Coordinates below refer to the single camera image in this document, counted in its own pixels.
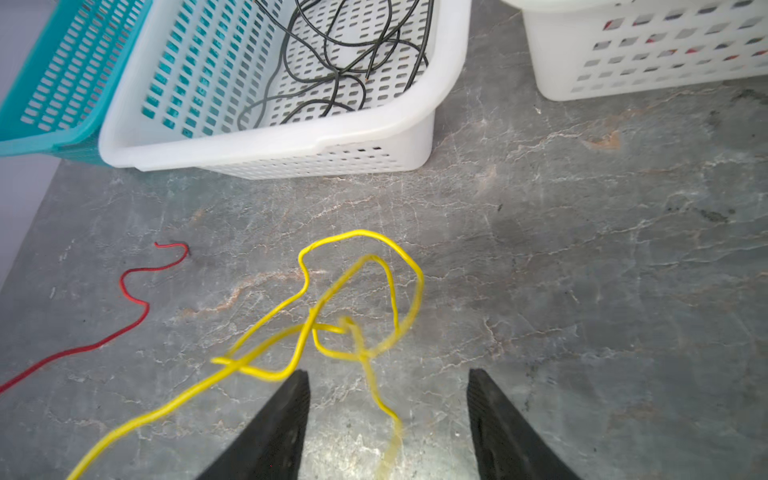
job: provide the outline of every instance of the black wire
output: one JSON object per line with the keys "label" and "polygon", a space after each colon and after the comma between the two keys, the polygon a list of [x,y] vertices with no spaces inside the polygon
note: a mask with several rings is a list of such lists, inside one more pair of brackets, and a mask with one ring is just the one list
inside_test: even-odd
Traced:
{"label": "black wire", "polygon": [[[351,78],[354,81],[358,83],[358,85],[362,89],[362,100],[360,102],[360,106],[358,107],[358,110],[362,110],[366,101],[367,101],[367,90],[365,84],[360,80],[360,78],[356,77],[354,74],[365,74],[366,81],[368,80],[368,77],[375,71],[379,70],[384,64],[386,64],[389,59],[394,55],[395,51],[398,48],[398,45],[406,45],[410,48],[414,48],[415,50],[418,50],[418,55],[416,58],[415,66],[411,72],[411,75],[409,77],[409,80],[406,84],[406,88],[404,91],[407,91],[415,81],[415,77],[419,72],[419,69],[421,67],[422,62],[424,62],[425,66],[429,66],[429,60],[425,56],[426,54],[426,47],[429,41],[429,30],[432,25],[432,14],[434,11],[434,0],[428,0],[428,10],[427,10],[427,21],[425,26],[425,33],[423,35],[422,44],[420,47],[416,46],[415,44],[411,43],[410,41],[402,40],[400,38],[402,27],[405,25],[405,23],[408,22],[408,20],[413,15],[413,12],[418,7],[420,0],[414,0],[412,3],[410,9],[406,13],[405,17],[398,22],[398,24],[391,30],[388,31],[389,26],[391,25],[392,16],[393,16],[393,7],[392,7],[392,0],[387,0],[388,4],[388,16],[386,25],[382,29],[379,37],[375,41],[364,41],[364,42],[358,42],[358,43],[351,43],[351,42],[344,42],[340,41],[336,38],[333,38],[330,36],[331,32],[333,31],[333,26],[335,25],[339,15],[341,14],[341,11],[346,4],[346,0],[340,0],[339,6],[336,9],[336,13],[333,16],[330,25],[328,27],[327,33],[323,33],[320,31],[306,16],[306,12],[308,12],[311,8],[316,6],[318,3],[320,3],[322,0],[304,0],[303,2],[300,2],[300,0],[296,0],[296,10],[291,15],[290,21],[287,26],[283,26],[280,24],[268,11],[267,7],[265,5],[262,5],[260,0],[253,0],[253,2],[257,5],[257,7],[269,18],[269,20],[276,24],[278,28],[283,30],[286,35],[283,38],[283,43],[280,47],[280,56],[278,57],[277,66],[275,68],[275,71],[270,76],[270,79],[266,83],[265,90],[264,90],[264,96],[261,100],[252,102],[250,104],[247,104],[246,107],[243,109],[243,111],[240,112],[240,114],[237,117],[237,127],[239,130],[244,130],[245,127],[242,125],[243,118],[245,115],[249,114],[255,107],[261,106],[259,117],[257,118],[256,123],[254,124],[254,128],[258,127],[261,124],[261,121],[263,120],[264,115],[266,114],[266,104],[269,101],[273,100],[279,100],[281,98],[294,98],[296,96],[305,94],[308,91],[311,91],[315,88],[321,87],[322,85],[328,83],[329,81],[333,82],[333,93],[330,96],[330,99],[323,98],[323,99],[311,99],[308,101],[305,101],[301,104],[299,104],[296,108],[293,109],[288,115],[285,115],[285,118],[280,122],[280,124],[286,124],[288,121],[290,121],[291,118],[293,118],[296,114],[302,111],[306,106],[311,104],[326,104],[327,107],[324,110],[324,112],[320,115],[320,117],[327,116],[333,107],[340,107],[344,108],[347,111],[354,111],[354,108],[350,107],[347,104],[339,103],[336,101],[336,98],[339,93],[340,89],[340,82],[344,78]],[[321,54],[307,41],[304,41],[302,38],[300,38],[298,35],[293,33],[293,30],[296,26],[296,21],[298,18],[301,17],[302,20],[304,20],[307,25],[315,31],[322,39],[323,39],[323,54]],[[287,57],[287,51],[288,51],[288,45],[290,43],[290,40],[296,40],[301,45],[306,47],[312,56],[317,58],[318,62],[324,67],[330,70],[332,73],[325,75],[325,76],[318,76],[312,79],[305,79],[301,78],[300,76],[294,74],[294,72],[290,69],[290,65],[288,62]],[[343,47],[362,47],[362,46],[369,46],[370,48],[367,48],[361,55],[359,55],[354,61],[349,63],[346,67],[341,68],[340,66],[334,65],[331,59],[329,58],[328,54],[328,43],[331,42],[336,45],[340,45]],[[392,49],[389,50],[387,55],[384,57],[384,59],[376,64],[376,56],[378,55],[379,48],[384,43],[392,43]],[[363,61],[367,55],[371,55],[370,63],[368,65],[367,69],[363,68],[354,68],[355,65]],[[272,97],[269,97],[269,91],[271,89],[272,83],[274,82],[277,75],[280,73],[281,67],[285,67],[286,73],[294,80],[299,83],[304,84],[311,84],[307,88],[298,90],[296,92],[290,93],[290,94],[278,94],[274,95]]]}

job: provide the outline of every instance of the yellow cable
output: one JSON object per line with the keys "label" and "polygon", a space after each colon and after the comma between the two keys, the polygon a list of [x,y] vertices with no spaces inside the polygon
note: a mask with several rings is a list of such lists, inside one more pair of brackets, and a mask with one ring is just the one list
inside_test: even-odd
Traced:
{"label": "yellow cable", "polygon": [[[317,303],[312,308],[310,308],[310,314],[308,315],[306,321],[303,324],[287,328],[282,332],[279,332],[274,336],[271,336],[269,339],[263,341],[261,344],[259,344],[259,346],[250,350],[248,353],[246,353],[239,359],[233,359],[232,356],[235,353],[237,353],[237,351],[243,346],[243,344],[259,328],[261,328],[267,322],[269,322],[276,314],[278,314],[279,311],[281,311],[285,307],[289,306],[291,303],[298,300],[309,289],[310,272],[308,271],[308,269],[306,268],[306,265],[304,264],[305,255],[307,255],[309,252],[311,252],[312,250],[315,250],[318,247],[327,245],[328,243],[338,242],[338,241],[346,240],[353,237],[371,237],[385,243],[387,246],[389,246],[395,252],[397,252],[397,254],[400,255],[401,258],[416,273],[416,288],[415,288],[413,301],[411,303],[411,307],[405,319],[403,320],[402,324],[399,323],[399,318],[398,318],[397,303],[395,298],[395,280],[392,276],[392,271],[389,269],[386,262],[382,260],[380,257],[376,255],[365,255],[364,257],[361,257],[359,260],[357,260],[354,265],[352,265],[336,282],[334,282],[334,284],[319,298]],[[324,323],[316,322],[316,319],[320,313],[320,310],[322,310],[323,307],[328,303],[328,301],[334,295],[336,295],[339,292],[339,290],[341,290],[344,287],[344,285],[349,281],[349,279],[351,279],[368,262],[376,262],[384,268],[386,278],[387,278],[387,283],[389,284],[390,299],[392,301],[392,311],[393,311],[392,322],[395,327],[394,331],[389,336],[387,336],[381,343],[379,343],[379,345],[375,346],[372,349],[366,348],[365,339],[363,338],[362,331],[349,317],[343,317],[339,321],[339,326],[326,325]],[[398,449],[402,443],[402,422],[400,421],[400,418],[397,416],[397,414],[393,410],[391,410],[381,400],[381,396],[379,395],[379,387],[376,384],[376,375],[373,372],[373,368],[371,367],[370,360],[373,358],[376,358],[381,353],[384,353],[388,349],[392,348],[392,346],[394,346],[402,338],[402,336],[408,332],[408,330],[411,328],[411,326],[415,322],[416,315],[418,315],[419,308],[421,307],[421,303],[422,303],[422,293],[424,291],[424,273],[422,272],[422,269],[419,268],[419,265],[416,264],[416,262],[413,261],[413,259],[402,248],[400,248],[400,246],[397,243],[393,242],[392,240],[383,236],[380,233],[371,232],[368,230],[353,230],[351,232],[341,233],[340,235],[334,235],[333,237],[327,237],[322,240],[318,240],[315,243],[312,243],[308,247],[301,250],[301,252],[299,252],[299,267],[301,268],[304,274],[304,285],[302,286],[301,290],[296,295],[291,296],[288,300],[285,300],[280,305],[276,306],[274,309],[272,309],[271,312],[266,314],[255,325],[250,327],[248,331],[246,331],[235,342],[235,344],[227,353],[227,357],[213,359],[212,363],[215,363],[218,365],[224,365],[224,367],[219,372],[214,373],[213,375],[207,377],[201,382],[184,390],[179,396],[177,396],[175,399],[171,400],[169,403],[165,404],[164,406],[160,407],[159,409],[149,412],[147,414],[138,416],[135,419],[132,419],[124,423],[123,425],[117,427],[116,429],[112,430],[111,432],[109,432],[104,438],[99,440],[98,443],[96,443],[96,445],[94,445],[93,448],[91,448],[91,450],[80,460],[80,462],[74,467],[72,472],[67,477],[67,480],[77,480],[78,478],[80,478],[85,472],[85,470],[88,468],[88,466],[90,466],[91,463],[93,463],[93,461],[109,445],[115,443],[117,440],[126,436],[128,433],[134,431],[135,429],[143,425],[146,425],[150,422],[154,422],[155,420],[158,420],[172,413],[174,410],[181,407],[184,403],[191,400],[193,397],[195,397],[199,393],[205,391],[206,389],[209,389],[211,386],[227,378],[228,376],[232,375],[236,371],[240,371],[247,375],[255,376],[256,378],[267,381],[267,382],[280,382],[288,378],[296,370],[297,366],[299,365],[299,361],[301,360],[301,356],[304,352],[304,347],[306,346],[306,341],[310,335],[310,332],[312,332],[313,334],[313,339],[314,339],[316,348],[322,354],[334,359],[359,362],[362,365],[362,368],[366,374],[369,387],[371,389],[371,396],[373,397],[374,402],[376,402],[376,405],[382,411],[384,411],[384,413],[392,417],[392,420],[394,422],[394,432],[392,434],[392,439],[390,440],[389,447],[387,448],[384,454],[382,463],[380,464],[379,469],[376,472],[377,478],[387,478],[389,476],[389,472],[392,469],[392,466],[394,465]],[[338,333],[342,335],[347,333],[351,334],[355,341],[355,352],[354,353],[339,352],[339,351],[325,348],[320,343],[319,336],[317,334],[319,330],[323,330],[331,333]],[[288,366],[286,366],[285,369],[279,372],[273,372],[273,371],[260,369],[255,366],[249,365],[252,361],[254,361],[258,356],[263,354],[272,345],[274,345],[275,343],[278,343],[282,339],[287,338],[288,336],[292,336],[297,333],[299,334],[299,339],[296,341],[296,349],[293,352],[293,357],[290,363],[288,364]]]}

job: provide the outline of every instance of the white floor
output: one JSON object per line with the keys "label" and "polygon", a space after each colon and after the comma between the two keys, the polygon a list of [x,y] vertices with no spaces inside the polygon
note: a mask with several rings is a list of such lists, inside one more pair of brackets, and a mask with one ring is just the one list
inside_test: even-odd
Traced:
{"label": "white floor", "polygon": [[[52,0],[0,0],[0,99],[55,7]],[[46,155],[0,158],[0,289],[35,218],[59,160]]]}

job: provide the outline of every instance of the red cable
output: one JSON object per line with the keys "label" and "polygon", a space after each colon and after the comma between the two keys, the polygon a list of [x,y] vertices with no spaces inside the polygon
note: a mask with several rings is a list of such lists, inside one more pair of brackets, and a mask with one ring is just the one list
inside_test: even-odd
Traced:
{"label": "red cable", "polygon": [[137,304],[142,305],[144,307],[144,313],[141,314],[141,316],[139,317],[138,320],[136,320],[135,322],[133,322],[129,326],[126,326],[126,327],[124,327],[122,329],[119,329],[117,332],[111,334],[110,336],[108,336],[108,337],[106,337],[106,338],[104,338],[102,340],[99,340],[96,343],[93,343],[91,345],[86,345],[86,346],[79,346],[77,348],[73,348],[73,349],[69,349],[69,350],[64,350],[62,352],[55,353],[54,355],[51,355],[51,356],[49,356],[47,358],[44,358],[43,360],[40,360],[39,362],[37,362],[33,366],[31,366],[28,369],[26,369],[24,372],[19,373],[14,378],[10,379],[6,383],[3,383],[0,386],[0,395],[2,395],[5,392],[5,390],[10,389],[11,387],[16,385],[17,383],[21,382],[23,379],[25,379],[28,376],[30,376],[32,373],[36,372],[37,370],[39,370],[43,366],[48,365],[50,362],[53,362],[54,360],[58,360],[58,359],[60,359],[62,357],[65,357],[65,356],[74,355],[76,353],[84,353],[84,352],[90,352],[92,350],[96,350],[100,346],[103,346],[104,344],[109,343],[110,341],[118,338],[123,333],[129,332],[129,331],[133,330],[134,328],[136,328],[137,326],[141,325],[141,322],[143,322],[144,319],[147,318],[147,315],[149,314],[149,303],[144,302],[143,300],[139,300],[138,298],[136,298],[136,297],[132,296],[130,293],[128,293],[128,290],[125,288],[125,277],[130,275],[130,274],[132,274],[132,273],[135,273],[135,272],[159,272],[161,270],[169,269],[169,268],[171,268],[173,266],[176,266],[179,263],[181,263],[182,260],[187,258],[187,255],[190,252],[190,248],[187,245],[185,245],[184,243],[171,243],[171,244],[168,244],[168,245],[160,245],[158,242],[155,242],[154,245],[157,248],[183,247],[184,248],[184,255],[182,255],[179,260],[176,260],[173,263],[169,263],[166,266],[132,268],[130,270],[125,271],[122,275],[120,275],[120,290],[122,290],[123,295],[125,295],[125,297],[127,299],[129,299],[131,302],[137,303]]}

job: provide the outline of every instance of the plastic basket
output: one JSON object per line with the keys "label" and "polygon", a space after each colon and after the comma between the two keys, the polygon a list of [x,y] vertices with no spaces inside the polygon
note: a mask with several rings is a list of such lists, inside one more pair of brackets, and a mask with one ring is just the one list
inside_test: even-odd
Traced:
{"label": "plastic basket", "polygon": [[[392,22],[402,18],[414,1],[420,3],[403,28],[402,39],[418,45],[425,34],[428,0],[394,0]],[[435,0],[426,49],[429,66],[422,65],[418,81],[404,94],[400,91],[417,52],[398,45],[387,65],[366,84],[364,109],[346,112],[334,107],[320,118],[322,108],[306,108],[292,122],[279,124],[303,99],[271,101],[259,128],[238,131],[243,106],[263,97],[284,33],[261,15],[252,0],[155,2],[101,130],[101,155],[115,167],[202,167],[250,179],[420,167],[432,150],[435,109],[464,63],[470,3]],[[282,25],[296,8],[295,0],[270,0],[268,5]],[[329,25],[337,5],[337,0],[323,0],[307,15],[315,25]],[[333,35],[349,42],[375,39],[386,9],[386,0],[350,0]],[[322,41],[302,20],[293,31],[321,48]],[[377,61],[384,53],[382,47]],[[344,65],[358,50],[334,48],[330,54]],[[320,68],[294,40],[288,55],[293,70]],[[355,101],[350,100],[355,94],[351,84],[342,84],[339,90],[339,98],[350,104]],[[295,88],[279,72],[269,93]],[[330,89],[331,84],[323,85],[322,91],[307,92],[304,99],[327,98]],[[250,127],[254,116],[247,116]]]}
{"label": "plastic basket", "polygon": [[536,83],[556,101],[768,74],[766,0],[505,0],[523,8]]}
{"label": "plastic basket", "polygon": [[104,164],[98,129],[150,0],[61,0],[0,110],[0,156]]}

